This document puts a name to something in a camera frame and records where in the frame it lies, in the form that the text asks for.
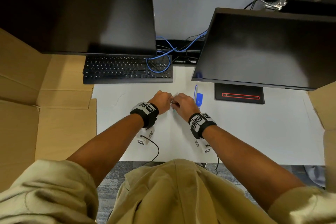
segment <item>white desk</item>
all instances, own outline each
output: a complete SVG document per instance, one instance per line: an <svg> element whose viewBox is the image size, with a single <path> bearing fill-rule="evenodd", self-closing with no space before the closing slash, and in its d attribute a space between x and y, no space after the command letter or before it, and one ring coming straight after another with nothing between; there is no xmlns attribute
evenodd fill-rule
<svg viewBox="0 0 336 224"><path fill-rule="evenodd" d="M201 111L223 129L278 164L324 165L324 130L305 91L265 87L264 105L216 101L213 83L191 81L193 67L173 69L173 83L95 85L92 98L97 98L97 133L128 115L137 103L151 99L158 90L193 96L198 84L198 92L203 94ZM172 109L158 117L152 140L160 147L156 161L185 158L217 162L213 150L201 153L188 124ZM120 160L150 161L156 154L157 147L151 142L142 146L133 140Z"/></svg>

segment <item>black keyboard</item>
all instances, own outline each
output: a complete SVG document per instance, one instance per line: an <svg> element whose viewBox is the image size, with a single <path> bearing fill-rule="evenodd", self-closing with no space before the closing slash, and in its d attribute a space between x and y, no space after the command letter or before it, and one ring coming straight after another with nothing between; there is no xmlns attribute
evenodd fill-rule
<svg viewBox="0 0 336 224"><path fill-rule="evenodd" d="M173 82L173 69L167 55L153 56L108 55L87 56L83 70L84 84Z"/></svg>

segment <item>sleeve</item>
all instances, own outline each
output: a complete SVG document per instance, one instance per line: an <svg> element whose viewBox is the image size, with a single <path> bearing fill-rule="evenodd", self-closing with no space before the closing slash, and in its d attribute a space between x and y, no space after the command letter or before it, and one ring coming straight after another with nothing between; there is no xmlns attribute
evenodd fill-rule
<svg viewBox="0 0 336 224"><path fill-rule="evenodd" d="M71 161L38 160L0 194L0 222L95 224L98 194L90 174Z"/></svg>
<svg viewBox="0 0 336 224"><path fill-rule="evenodd" d="M316 187L300 187L281 195L268 210L279 224L334 223L336 194Z"/></svg>

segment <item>wristband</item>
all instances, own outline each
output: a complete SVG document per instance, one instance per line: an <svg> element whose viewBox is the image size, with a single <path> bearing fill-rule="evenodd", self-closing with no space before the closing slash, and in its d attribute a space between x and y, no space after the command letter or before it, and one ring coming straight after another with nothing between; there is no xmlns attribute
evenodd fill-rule
<svg viewBox="0 0 336 224"><path fill-rule="evenodd" d="M141 116L143 128L150 128L155 124L156 117L159 115L159 109L152 103L141 102L132 108L130 114L133 113Z"/></svg>
<svg viewBox="0 0 336 224"><path fill-rule="evenodd" d="M211 125L217 125L213 119L205 112L194 113L189 118L190 130L196 139L203 138L204 129Z"/></svg>

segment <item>black monitor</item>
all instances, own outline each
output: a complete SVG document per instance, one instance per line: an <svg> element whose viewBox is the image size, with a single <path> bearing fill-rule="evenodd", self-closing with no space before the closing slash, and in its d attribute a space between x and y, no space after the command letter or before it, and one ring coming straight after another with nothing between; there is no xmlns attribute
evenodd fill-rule
<svg viewBox="0 0 336 224"><path fill-rule="evenodd" d="M192 80L313 90L336 81L336 17L216 8Z"/></svg>
<svg viewBox="0 0 336 224"><path fill-rule="evenodd" d="M153 0L1 0L0 27L42 53L156 55Z"/></svg>

